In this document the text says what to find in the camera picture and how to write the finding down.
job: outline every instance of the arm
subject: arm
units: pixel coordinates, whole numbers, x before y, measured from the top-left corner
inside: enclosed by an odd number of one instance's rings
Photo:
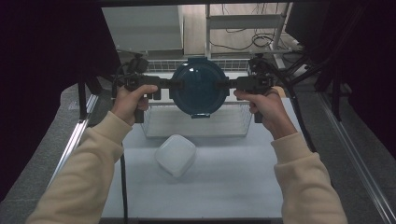
[[[276,179],[283,194],[282,217],[289,223],[347,223],[338,194],[318,153],[312,153],[291,123],[277,91],[265,96],[235,91],[250,101],[250,112],[263,114],[262,124],[274,137]]]
[[[68,158],[39,200],[26,223],[98,223],[113,178],[114,163],[123,153],[122,139],[134,124],[134,109],[147,109],[139,101],[156,87],[133,92],[119,90],[116,103],[104,120],[85,131],[81,145]]]

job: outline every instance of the hand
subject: hand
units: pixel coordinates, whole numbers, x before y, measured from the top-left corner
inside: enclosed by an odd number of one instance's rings
[[[255,95],[244,91],[234,91],[233,94],[241,100],[250,101],[250,113],[262,113],[262,124],[275,140],[297,133],[277,90],[271,89],[265,95]]]
[[[156,90],[158,90],[158,87],[153,85],[143,85],[135,91],[127,91],[124,87],[121,87],[111,112],[132,126],[134,125],[134,110],[136,107],[141,110],[149,108],[149,99],[142,98],[142,96]]]

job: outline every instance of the white soft cube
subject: white soft cube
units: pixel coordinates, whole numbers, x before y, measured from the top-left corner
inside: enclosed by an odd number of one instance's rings
[[[192,165],[195,152],[195,144],[174,134],[156,150],[155,159],[165,171],[174,177],[180,177]]]

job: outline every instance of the black handle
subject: black handle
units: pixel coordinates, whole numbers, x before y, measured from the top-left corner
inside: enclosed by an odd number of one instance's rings
[[[145,111],[137,108],[134,111],[134,123],[144,123],[144,122],[145,122]]]
[[[254,122],[255,123],[262,123],[262,113],[256,112],[254,114]]]

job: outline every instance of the cream sleeve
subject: cream sleeve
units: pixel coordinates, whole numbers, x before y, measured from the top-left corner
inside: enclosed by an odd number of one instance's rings
[[[318,153],[312,153],[295,133],[272,142],[277,156],[276,179],[283,194],[285,224],[347,223],[329,173]]]
[[[111,112],[87,129],[26,223],[98,223],[123,153],[121,141],[131,129]]]

